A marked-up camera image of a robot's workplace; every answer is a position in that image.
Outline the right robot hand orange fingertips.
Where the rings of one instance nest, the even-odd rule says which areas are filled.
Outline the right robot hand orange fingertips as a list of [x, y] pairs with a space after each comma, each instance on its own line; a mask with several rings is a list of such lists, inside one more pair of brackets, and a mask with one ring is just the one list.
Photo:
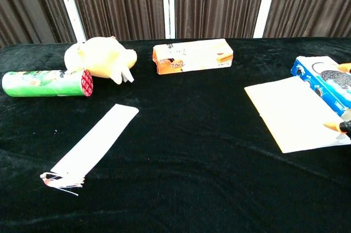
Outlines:
[[[350, 63], [339, 64], [337, 68], [342, 72], [350, 72]], [[340, 123], [325, 122], [324, 126], [350, 137], [350, 121], [343, 121]]]

